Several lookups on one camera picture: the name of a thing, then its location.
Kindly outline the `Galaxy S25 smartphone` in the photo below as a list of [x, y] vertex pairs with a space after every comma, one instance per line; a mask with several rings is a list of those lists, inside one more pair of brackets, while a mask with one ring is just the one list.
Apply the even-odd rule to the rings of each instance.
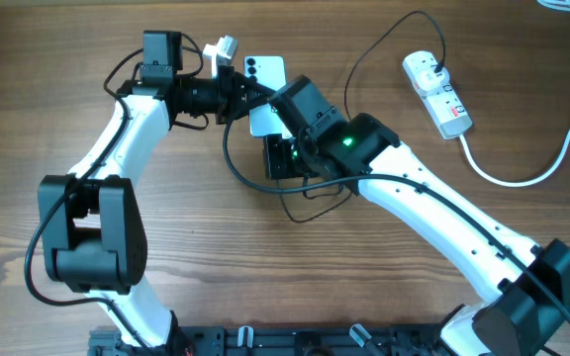
[[[245, 76], [273, 90], [286, 85], [284, 60], [281, 56], [250, 55], [244, 58]], [[282, 138], [292, 135], [282, 123], [276, 111], [268, 104], [249, 111], [249, 132], [254, 137], [280, 134]]]

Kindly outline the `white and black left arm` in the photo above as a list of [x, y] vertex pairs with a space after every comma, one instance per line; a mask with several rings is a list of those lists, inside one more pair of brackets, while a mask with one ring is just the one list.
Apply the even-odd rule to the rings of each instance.
[[[144, 275], [147, 240], [135, 187], [176, 117], [215, 115], [231, 123], [266, 103], [272, 89], [221, 65], [212, 79], [183, 70], [181, 32], [146, 31], [140, 74], [110, 95], [115, 111], [88, 154], [39, 186], [40, 224], [29, 244], [24, 278], [38, 301], [64, 307], [96, 303], [119, 328], [129, 355], [188, 355], [191, 342]], [[36, 288], [32, 264], [44, 252], [47, 275], [76, 299], [50, 299]]]

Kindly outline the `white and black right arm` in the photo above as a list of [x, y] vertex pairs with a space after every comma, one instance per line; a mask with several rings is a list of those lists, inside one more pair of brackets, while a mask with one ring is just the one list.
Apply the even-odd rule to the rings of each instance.
[[338, 180], [406, 223], [449, 260], [479, 296], [442, 323], [456, 355], [534, 355], [570, 322], [570, 248], [542, 247], [489, 217], [432, 174], [374, 117], [351, 120], [306, 76], [268, 103], [294, 136], [291, 169]]

